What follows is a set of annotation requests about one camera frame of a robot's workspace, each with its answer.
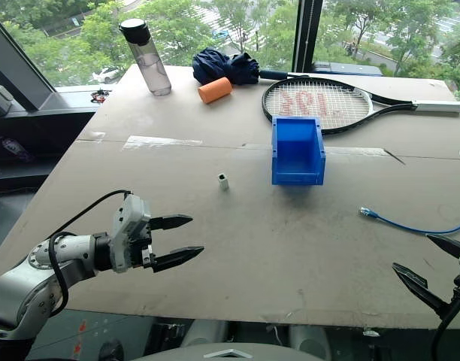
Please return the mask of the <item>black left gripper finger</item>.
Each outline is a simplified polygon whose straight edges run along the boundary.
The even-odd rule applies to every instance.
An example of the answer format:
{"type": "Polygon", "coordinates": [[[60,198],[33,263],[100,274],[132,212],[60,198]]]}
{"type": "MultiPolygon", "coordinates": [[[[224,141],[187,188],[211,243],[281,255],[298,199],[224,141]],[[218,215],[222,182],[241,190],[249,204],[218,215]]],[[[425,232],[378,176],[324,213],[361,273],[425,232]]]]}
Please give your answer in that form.
{"type": "Polygon", "coordinates": [[[153,217],[150,219],[150,230],[155,231],[160,229],[175,229],[192,221],[193,218],[185,214],[153,217]]]}
{"type": "Polygon", "coordinates": [[[203,246],[189,246],[173,250],[164,256],[156,257],[152,264],[152,270],[157,273],[177,267],[197,257],[203,250],[203,246]]]}

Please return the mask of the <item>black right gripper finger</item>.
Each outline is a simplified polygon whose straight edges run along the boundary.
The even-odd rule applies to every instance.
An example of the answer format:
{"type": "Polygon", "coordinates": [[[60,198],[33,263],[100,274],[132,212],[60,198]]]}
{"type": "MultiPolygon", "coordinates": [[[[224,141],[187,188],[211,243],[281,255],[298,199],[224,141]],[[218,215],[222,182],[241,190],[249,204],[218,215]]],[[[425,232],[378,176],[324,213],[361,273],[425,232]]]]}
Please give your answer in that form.
{"type": "Polygon", "coordinates": [[[415,297],[430,307],[435,313],[450,312],[452,305],[433,294],[428,289],[428,282],[425,278],[396,262],[392,264],[392,269],[398,278],[403,282],[405,287],[415,297]]]}
{"type": "Polygon", "coordinates": [[[439,234],[427,234],[426,237],[449,255],[460,257],[460,241],[439,234]]]}

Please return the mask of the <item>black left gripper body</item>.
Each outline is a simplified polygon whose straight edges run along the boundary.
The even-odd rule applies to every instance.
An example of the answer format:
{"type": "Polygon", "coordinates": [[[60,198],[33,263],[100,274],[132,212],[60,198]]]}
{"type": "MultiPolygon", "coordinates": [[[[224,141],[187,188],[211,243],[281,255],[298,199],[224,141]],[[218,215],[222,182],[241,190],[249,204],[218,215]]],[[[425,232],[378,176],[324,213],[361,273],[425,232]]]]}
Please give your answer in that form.
{"type": "Polygon", "coordinates": [[[150,224],[147,223],[133,241],[133,268],[154,268],[156,255],[152,249],[152,235],[150,224]]]}

